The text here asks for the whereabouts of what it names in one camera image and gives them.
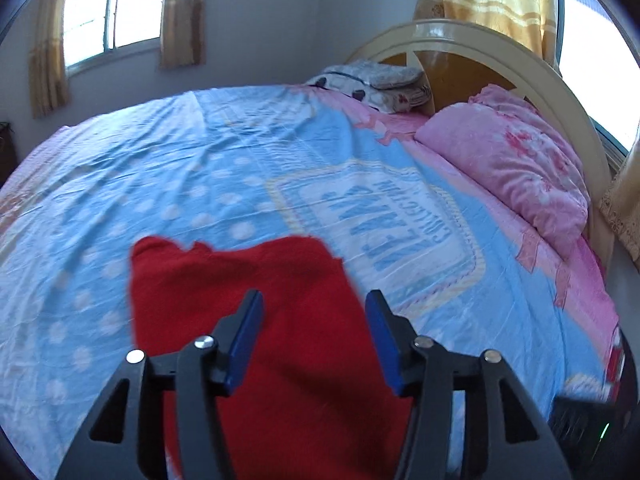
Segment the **red knitted sweater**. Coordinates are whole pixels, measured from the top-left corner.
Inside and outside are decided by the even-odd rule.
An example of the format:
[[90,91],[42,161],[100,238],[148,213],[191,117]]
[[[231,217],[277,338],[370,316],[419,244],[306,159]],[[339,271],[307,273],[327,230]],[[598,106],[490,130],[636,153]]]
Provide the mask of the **red knitted sweater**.
[[411,404],[386,386],[363,307],[321,240],[222,252],[148,236],[131,253],[134,342],[174,352],[264,297],[246,375],[218,410],[240,479],[389,479]]

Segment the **bright bedroom window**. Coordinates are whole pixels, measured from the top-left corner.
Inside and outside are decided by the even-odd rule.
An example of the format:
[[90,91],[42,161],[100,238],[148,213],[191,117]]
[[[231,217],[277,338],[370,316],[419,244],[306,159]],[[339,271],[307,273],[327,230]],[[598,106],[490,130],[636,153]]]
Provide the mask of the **bright bedroom window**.
[[63,48],[67,68],[160,38],[164,0],[65,0]]

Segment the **blue pink patterned bedsheet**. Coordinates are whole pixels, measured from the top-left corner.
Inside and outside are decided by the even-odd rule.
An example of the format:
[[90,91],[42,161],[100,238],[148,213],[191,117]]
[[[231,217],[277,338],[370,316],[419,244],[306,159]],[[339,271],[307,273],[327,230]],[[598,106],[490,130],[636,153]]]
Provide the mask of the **blue pink patterned bedsheet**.
[[1,190],[1,426],[51,479],[134,342],[131,253],[156,236],[230,252],[321,240],[453,352],[499,351],[549,415],[609,401],[618,318],[582,236],[562,258],[519,214],[385,115],[304,86],[186,92],[58,130]]

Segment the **pink floral pillow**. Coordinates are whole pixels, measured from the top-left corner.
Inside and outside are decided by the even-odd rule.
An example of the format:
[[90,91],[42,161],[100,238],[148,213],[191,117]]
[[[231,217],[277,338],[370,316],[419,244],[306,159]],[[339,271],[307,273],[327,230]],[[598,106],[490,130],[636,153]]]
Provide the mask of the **pink floral pillow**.
[[579,157],[532,104],[496,84],[433,115],[414,138],[519,214],[564,259],[589,216]]

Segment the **brown wooden desk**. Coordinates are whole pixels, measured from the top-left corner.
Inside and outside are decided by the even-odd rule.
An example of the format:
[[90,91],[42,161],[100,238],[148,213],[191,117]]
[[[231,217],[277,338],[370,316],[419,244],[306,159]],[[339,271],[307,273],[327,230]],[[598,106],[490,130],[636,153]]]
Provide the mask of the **brown wooden desk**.
[[0,124],[0,186],[6,184],[18,166],[13,130],[9,122]]

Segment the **window left beige curtain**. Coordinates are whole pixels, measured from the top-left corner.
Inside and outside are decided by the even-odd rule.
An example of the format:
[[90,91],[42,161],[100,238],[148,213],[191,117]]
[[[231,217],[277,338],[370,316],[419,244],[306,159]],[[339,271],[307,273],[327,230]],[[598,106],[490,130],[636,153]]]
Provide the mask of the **window left beige curtain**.
[[39,0],[28,57],[32,117],[51,115],[70,102],[64,56],[65,0]]

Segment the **window beige curtain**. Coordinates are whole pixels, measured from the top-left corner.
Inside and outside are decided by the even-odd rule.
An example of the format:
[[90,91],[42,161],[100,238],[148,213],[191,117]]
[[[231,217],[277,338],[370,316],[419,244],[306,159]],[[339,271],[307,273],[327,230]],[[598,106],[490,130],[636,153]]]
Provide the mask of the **window beige curtain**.
[[165,70],[205,63],[205,0],[164,0],[160,66]]
[[39,0],[28,57],[32,117],[51,115],[70,102],[64,56],[65,0]]

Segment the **grey white folded blanket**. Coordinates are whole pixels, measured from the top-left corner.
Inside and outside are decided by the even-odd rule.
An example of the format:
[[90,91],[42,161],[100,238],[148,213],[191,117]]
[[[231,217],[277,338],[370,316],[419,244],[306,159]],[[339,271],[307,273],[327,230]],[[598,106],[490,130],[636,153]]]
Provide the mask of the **grey white folded blanket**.
[[308,86],[335,91],[384,114],[418,110],[435,113],[433,91],[424,71],[416,67],[357,60],[328,66]]

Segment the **cream wooden headboard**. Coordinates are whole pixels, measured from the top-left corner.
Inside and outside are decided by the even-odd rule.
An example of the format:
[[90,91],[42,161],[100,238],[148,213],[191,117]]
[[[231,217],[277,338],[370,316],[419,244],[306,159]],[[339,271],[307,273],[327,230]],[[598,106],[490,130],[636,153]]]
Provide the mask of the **cream wooden headboard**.
[[615,236],[598,209],[612,182],[605,150],[582,104],[547,62],[492,29],[446,18],[395,25],[348,59],[360,58],[423,70],[436,110],[465,101],[488,84],[498,84],[536,107],[582,161],[591,198],[585,234],[602,266],[610,266]]

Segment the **bright side window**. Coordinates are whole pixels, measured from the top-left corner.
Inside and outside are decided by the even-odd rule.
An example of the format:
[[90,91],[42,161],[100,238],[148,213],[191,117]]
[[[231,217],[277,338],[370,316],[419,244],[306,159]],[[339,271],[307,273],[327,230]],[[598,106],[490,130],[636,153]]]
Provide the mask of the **bright side window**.
[[639,134],[639,66],[599,0],[559,0],[559,18],[561,75],[617,171]]

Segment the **window right beige curtain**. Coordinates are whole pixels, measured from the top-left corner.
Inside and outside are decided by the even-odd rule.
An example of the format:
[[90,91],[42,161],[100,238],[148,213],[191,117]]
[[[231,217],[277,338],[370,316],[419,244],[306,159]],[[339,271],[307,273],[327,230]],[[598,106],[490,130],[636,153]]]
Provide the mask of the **window right beige curtain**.
[[164,0],[160,66],[165,70],[205,63],[205,0]]

